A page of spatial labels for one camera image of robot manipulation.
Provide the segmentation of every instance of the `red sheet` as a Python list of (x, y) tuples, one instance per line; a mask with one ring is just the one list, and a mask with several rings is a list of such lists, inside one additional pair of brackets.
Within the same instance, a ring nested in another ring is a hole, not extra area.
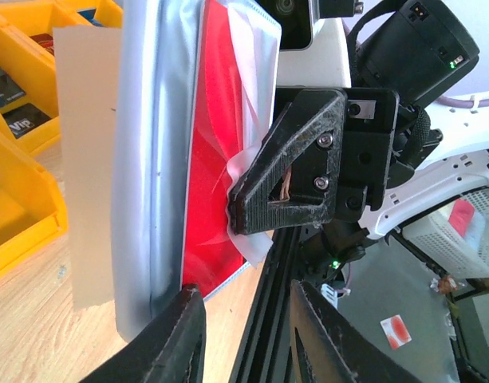
[(227, 9), (206, 2), (196, 94), (183, 283), (210, 294), (244, 263), (227, 234), (227, 161), (243, 150), (242, 83)]
[(460, 234), (461, 237), (466, 235), (467, 228), (475, 214), (475, 207), (464, 199), (458, 199), (453, 205), (452, 213), (448, 222)]

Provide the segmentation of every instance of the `black connector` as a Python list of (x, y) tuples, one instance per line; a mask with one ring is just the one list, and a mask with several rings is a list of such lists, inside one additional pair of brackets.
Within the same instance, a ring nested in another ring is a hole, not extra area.
[(409, 18), (413, 22), (418, 19), (423, 21), (425, 18), (427, 18), (430, 15), (430, 13), (425, 8), (423, 8), (423, 6), (418, 2), (411, 7), (411, 11), (412, 14), (409, 16)]
[(363, 10), (364, 4), (358, 0), (318, 0), (319, 18), (351, 18)]

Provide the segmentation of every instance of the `metal bracket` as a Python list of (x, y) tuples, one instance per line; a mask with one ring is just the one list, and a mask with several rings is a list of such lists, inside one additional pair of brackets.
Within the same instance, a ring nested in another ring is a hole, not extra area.
[[(249, 171), (230, 192), (235, 233), (249, 235), (333, 218), (345, 103), (340, 90), (313, 89), (302, 90), (286, 106)], [(290, 199), (272, 200), (270, 193), (290, 166)]]

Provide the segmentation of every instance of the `cardboard sheet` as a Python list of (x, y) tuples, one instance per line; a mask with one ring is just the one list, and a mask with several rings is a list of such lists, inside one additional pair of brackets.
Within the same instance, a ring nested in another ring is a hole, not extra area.
[(121, 30), (54, 29), (74, 309), (113, 298), (110, 200)]

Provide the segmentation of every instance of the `red sticker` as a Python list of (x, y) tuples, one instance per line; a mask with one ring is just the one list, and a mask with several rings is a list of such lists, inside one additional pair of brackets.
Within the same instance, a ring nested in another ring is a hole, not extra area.
[(392, 349), (398, 349), (412, 340), (400, 315), (385, 319), (381, 326)]

